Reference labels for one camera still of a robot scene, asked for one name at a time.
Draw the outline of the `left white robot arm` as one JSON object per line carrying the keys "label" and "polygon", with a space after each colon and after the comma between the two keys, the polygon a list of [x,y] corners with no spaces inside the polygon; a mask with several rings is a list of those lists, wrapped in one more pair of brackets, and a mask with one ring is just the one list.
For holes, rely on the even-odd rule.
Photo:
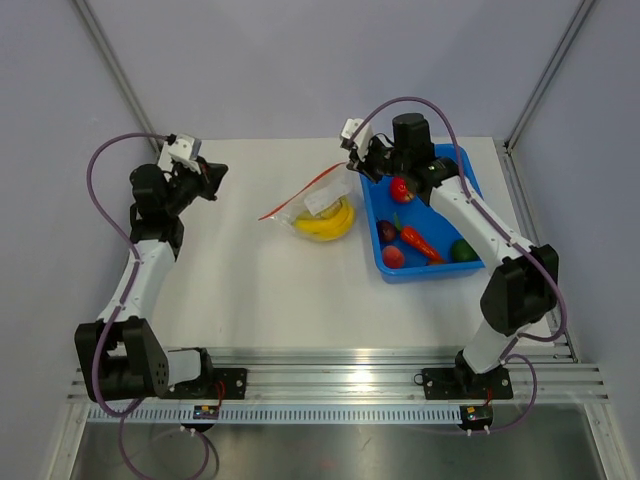
{"label": "left white robot arm", "polygon": [[99,318],[77,327],[74,342],[90,398],[203,398],[215,389],[210,355],[201,347],[164,348],[149,320],[183,244],[181,213],[196,199],[213,201],[224,164],[174,163],[170,173],[145,164],[130,175],[132,249],[116,291]]}

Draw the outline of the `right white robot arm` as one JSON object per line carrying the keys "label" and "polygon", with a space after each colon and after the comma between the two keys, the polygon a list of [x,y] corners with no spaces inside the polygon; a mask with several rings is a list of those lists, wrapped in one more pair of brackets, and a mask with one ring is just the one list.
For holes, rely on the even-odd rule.
{"label": "right white robot arm", "polygon": [[478,255],[489,273],[480,298],[483,321],[443,376],[445,395],[480,398],[499,388],[504,364],[558,303],[559,257],[512,230],[477,193],[464,171],[459,145],[439,156],[427,120],[419,113],[397,116],[394,138],[384,144],[366,119],[349,119],[340,133],[348,167],[372,182],[399,177],[425,205],[446,219]]}

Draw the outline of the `clear zip top bag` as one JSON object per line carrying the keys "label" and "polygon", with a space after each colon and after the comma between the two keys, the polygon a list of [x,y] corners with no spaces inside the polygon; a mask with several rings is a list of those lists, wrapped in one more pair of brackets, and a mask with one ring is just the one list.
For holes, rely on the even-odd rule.
{"label": "clear zip top bag", "polygon": [[348,178],[346,163],[338,162],[320,172],[295,195],[259,217],[258,220],[275,221],[286,227],[293,234],[306,240],[314,241],[294,229],[292,223],[296,217],[305,212],[312,217],[319,217],[325,209],[329,208],[342,196],[348,198],[356,213],[357,209],[352,199],[352,191],[353,183]]}

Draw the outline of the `yellow banana bunch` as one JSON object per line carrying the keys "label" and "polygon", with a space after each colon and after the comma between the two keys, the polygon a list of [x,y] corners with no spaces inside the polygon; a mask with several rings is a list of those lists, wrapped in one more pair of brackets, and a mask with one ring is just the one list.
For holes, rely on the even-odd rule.
{"label": "yellow banana bunch", "polygon": [[319,217],[305,212],[293,221],[296,231],[311,240],[329,242],[346,235],[355,222],[355,209],[346,196],[340,197]]}

